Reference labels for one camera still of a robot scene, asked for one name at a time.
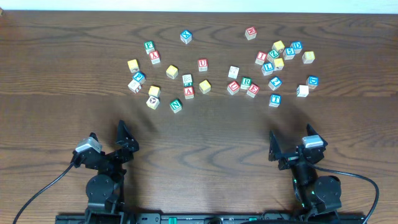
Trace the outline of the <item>yellow block centre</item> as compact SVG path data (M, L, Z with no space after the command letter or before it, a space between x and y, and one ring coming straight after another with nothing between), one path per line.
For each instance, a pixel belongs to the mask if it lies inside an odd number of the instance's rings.
M201 91L203 94L206 94L206 93L208 93L208 92L211 90L211 84L209 83L208 80L203 80L203 81L199 84L199 87L200 87L200 91Z

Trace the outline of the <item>red U block upper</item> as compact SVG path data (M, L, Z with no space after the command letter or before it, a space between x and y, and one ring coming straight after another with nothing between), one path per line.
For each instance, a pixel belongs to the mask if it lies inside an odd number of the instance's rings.
M198 71L205 72L208 70L208 60L205 58L198 59Z

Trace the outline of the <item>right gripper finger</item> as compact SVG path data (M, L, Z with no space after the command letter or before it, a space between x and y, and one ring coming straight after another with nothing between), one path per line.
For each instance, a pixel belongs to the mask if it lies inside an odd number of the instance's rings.
M282 155L279 144L273 131L269 132L269 161L278 161Z
M315 131L315 129L314 129L310 124L307 124L306 130L307 130L307 136L318 136L318 138L322 140L323 146L327 146L327 145L328 145L328 142L325 141L325 140Z

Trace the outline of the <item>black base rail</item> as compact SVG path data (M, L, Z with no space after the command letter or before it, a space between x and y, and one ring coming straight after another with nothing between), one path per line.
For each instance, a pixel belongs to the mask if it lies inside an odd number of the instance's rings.
M56 224L84 224L84 223L130 223L130 224L206 224L206 223L362 223L364 215L349 213L327 213L314 217L293 218L288 213L267 212L260 214L235 215L181 215L159 213L137 213L133 215L57 215Z

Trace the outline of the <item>yellow O block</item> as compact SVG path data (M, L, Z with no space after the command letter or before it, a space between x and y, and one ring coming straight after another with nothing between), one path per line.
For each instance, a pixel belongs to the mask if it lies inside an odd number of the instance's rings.
M168 69L166 69L166 75L171 78L171 79L175 79L178 75L178 68L175 67L174 65L170 65L168 67Z

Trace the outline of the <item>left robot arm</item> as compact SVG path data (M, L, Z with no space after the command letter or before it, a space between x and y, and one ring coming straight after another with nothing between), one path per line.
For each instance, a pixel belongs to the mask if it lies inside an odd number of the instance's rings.
M95 133L81 140L75 150L71 163L78 168L97 171L86 185L88 206L85 210L85 223L131 223L135 219L125 212L124 176L127 172L123 164L134 159L139 144L130 133L125 122L119 121L116 144L120 149L105 153Z

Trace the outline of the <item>white picture block centre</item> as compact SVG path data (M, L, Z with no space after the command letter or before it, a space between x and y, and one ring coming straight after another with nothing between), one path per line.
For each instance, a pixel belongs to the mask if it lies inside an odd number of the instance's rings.
M238 73L239 73L239 67L230 66L229 72L228 72L228 77L229 78L233 78L233 79L237 79Z

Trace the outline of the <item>white green picture block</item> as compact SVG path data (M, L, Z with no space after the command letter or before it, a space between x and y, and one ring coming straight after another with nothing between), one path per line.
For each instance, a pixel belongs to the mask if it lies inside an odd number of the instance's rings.
M186 74L182 76L183 85L184 87L192 86L193 85L193 78L191 74Z

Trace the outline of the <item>blue T block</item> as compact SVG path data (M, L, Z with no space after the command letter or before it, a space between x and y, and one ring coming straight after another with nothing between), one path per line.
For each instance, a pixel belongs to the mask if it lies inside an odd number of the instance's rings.
M280 95L271 94L269 100L269 106L277 108L281 104L281 101L282 97Z

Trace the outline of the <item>yellow C block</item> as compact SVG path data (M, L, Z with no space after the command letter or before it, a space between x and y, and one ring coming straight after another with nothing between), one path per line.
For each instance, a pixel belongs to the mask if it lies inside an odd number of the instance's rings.
M159 98L160 96L160 88L158 86L150 86L149 88L149 96L153 96Z

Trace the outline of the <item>green Z block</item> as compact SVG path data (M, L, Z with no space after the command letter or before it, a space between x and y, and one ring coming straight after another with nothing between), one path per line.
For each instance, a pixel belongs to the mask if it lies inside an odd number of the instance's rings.
M275 59L277 59L279 57L279 53L278 53L278 51L276 51L276 50L274 50L274 49L272 49L271 51L269 51L268 53L267 53L267 60L269 61L269 62L273 62Z

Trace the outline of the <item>yellow 8 block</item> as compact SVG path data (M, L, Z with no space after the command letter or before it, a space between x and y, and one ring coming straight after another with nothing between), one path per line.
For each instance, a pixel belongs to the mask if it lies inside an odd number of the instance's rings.
M315 60L314 51L306 51L302 55L302 61L304 64L310 64Z

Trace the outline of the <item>red A block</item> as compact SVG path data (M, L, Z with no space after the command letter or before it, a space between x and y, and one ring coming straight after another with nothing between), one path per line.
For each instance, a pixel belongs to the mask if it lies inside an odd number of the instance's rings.
M192 86L186 86L183 90L184 90L184 96L185 96L186 100L192 99L195 97L195 92L194 92L194 89Z

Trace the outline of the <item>red E block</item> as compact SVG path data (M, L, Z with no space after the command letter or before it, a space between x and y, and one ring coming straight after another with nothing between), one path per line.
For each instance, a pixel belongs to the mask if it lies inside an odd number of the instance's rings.
M247 95L254 98L259 92L259 87L255 84L251 84L246 92Z

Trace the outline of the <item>red Y block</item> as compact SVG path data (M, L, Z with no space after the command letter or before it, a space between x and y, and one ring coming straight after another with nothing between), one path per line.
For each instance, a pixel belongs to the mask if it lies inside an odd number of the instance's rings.
M157 64L157 63L160 63L160 54L159 54L159 52L157 50L151 52L149 54L149 57L150 57L151 63L153 65Z

